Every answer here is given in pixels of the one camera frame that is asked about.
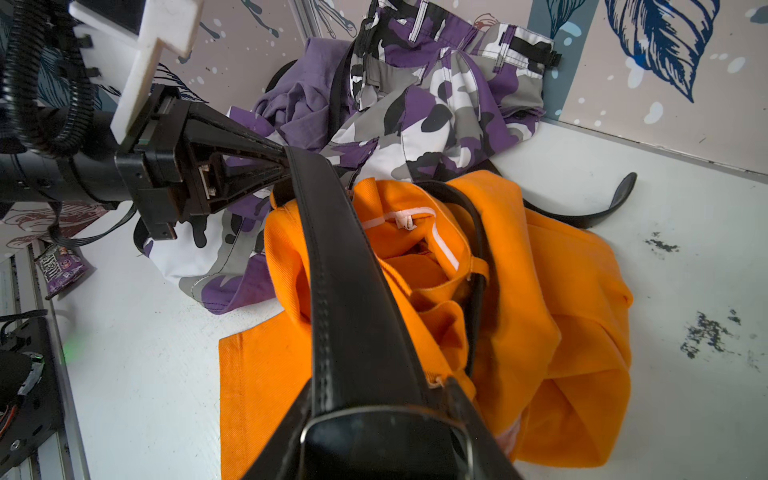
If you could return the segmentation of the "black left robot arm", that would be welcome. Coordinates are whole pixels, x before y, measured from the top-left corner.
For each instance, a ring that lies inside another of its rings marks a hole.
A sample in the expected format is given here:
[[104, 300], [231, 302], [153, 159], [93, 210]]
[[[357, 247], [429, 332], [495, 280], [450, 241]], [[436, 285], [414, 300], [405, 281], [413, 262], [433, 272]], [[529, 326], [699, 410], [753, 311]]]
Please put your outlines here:
[[1, 210], [46, 202], [129, 202], [146, 234], [202, 226], [290, 178], [286, 149], [174, 85], [164, 51], [192, 50], [199, 1], [5, 1]]

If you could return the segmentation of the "black belt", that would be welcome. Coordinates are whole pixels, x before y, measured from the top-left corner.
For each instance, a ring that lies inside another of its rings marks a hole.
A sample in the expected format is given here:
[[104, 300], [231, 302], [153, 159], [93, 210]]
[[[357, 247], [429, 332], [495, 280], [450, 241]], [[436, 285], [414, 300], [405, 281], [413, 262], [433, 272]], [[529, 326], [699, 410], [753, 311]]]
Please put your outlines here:
[[294, 60], [291, 60], [291, 61], [287, 62], [283, 66], [281, 66], [276, 71], [276, 73], [271, 77], [271, 79], [269, 80], [266, 88], [264, 89], [264, 92], [268, 93], [268, 92], [274, 90], [277, 87], [278, 83], [281, 81], [281, 79], [296, 64], [296, 62], [297, 62], [297, 59], [294, 59]]
[[430, 1], [372, 1], [331, 87], [331, 125], [341, 107], [365, 112], [386, 97], [411, 123], [430, 99], [494, 148], [530, 138], [544, 114], [544, 77], [561, 55], [552, 39], [497, 22], [479, 28]]
[[[291, 177], [274, 208], [295, 202], [309, 259], [312, 408], [298, 479], [469, 479], [468, 440], [431, 384], [383, 269], [336, 168], [287, 148]], [[421, 180], [467, 206], [450, 182]], [[529, 209], [592, 233], [596, 216]]]

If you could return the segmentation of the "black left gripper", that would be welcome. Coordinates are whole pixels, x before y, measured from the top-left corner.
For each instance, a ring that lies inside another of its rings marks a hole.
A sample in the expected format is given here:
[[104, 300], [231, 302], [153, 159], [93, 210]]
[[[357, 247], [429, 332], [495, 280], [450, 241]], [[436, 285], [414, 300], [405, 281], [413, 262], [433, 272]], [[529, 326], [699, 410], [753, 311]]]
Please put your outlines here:
[[281, 166], [209, 165], [213, 152], [287, 165], [285, 148], [176, 87], [155, 85], [115, 155], [144, 237], [175, 240], [185, 223], [206, 238], [206, 221], [231, 204], [291, 177]]

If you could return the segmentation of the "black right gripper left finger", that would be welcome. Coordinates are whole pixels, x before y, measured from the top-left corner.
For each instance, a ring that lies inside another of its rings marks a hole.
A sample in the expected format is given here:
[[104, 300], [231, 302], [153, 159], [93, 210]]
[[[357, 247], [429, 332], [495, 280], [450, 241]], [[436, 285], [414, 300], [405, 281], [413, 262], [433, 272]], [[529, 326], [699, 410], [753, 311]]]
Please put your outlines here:
[[243, 480], [294, 480], [299, 478], [301, 434], [312, 408], [308, 380]]

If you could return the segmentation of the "orange trousers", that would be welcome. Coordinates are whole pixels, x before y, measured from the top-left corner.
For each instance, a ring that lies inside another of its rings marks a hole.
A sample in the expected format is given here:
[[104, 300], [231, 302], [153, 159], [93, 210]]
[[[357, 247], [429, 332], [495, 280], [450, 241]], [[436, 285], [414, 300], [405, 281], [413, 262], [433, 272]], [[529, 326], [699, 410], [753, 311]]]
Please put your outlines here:
[[[427, 380], [455, 379], [510, 460], [604, 465], [631, 393], [633, 302], [611, 247], [537, 213], [487, 171], [422, 186], [365, 179], [353, 205]], [[277, 316], [219, 344], [221, 472], [239, 479], [310, 377], [309, 259], [295, 202], [267, 216]]]

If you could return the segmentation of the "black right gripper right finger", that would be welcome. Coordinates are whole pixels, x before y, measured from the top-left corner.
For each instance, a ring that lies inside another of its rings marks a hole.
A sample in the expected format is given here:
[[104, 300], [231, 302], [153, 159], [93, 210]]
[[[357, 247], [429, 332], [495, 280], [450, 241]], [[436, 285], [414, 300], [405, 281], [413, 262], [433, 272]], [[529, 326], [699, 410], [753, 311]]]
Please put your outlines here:
[[502, 452], [454, 378], [446, 381], [444, 398], [449, 417], [458, 423], [468, 440], [469, 479], [521, 480], [522, 476]]

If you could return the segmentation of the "purple camouflage trousers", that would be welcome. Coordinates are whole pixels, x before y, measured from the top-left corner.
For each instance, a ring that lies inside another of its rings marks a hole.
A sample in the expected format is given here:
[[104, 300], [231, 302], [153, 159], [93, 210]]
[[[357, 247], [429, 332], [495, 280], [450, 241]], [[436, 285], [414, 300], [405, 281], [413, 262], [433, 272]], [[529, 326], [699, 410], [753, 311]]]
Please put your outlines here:
[[[229, 117], [255, 132], [254, 107], [232, 108]], [[393, 117], [398, 108], [392, 97], [365, 112], [343, 104], [342, 126], [334, 130], [330, 99], [329, 141], [315, 153], [338, 167], [348, 185], [367, 178], [412, 182], [455, 178], [522, 142], [499, 149], [487, 140], [473, 142], [461, 135], [467, 124], [433, 99], [405, 126]], [[192, 229], [181, 223], [177, 239], [156, 242], [138, 224], [134, 242], [166, 280], [209, 312], [224, 314], [275, 295], [264, 251], [270, 209], [269, 193], [261, 190], [207, 217], [204, 240], [193, 239]]]

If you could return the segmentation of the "lilac purple trousers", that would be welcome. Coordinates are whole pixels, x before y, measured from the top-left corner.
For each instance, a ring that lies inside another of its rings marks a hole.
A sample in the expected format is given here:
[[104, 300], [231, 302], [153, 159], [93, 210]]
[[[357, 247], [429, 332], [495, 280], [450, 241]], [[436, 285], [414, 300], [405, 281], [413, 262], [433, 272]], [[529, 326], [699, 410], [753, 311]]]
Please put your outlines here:
[[332, 82], [350, 45], [309, 39], [304, 55], [255, 104], [252, 129], [283, 145], [322, 150], [329, 141]]

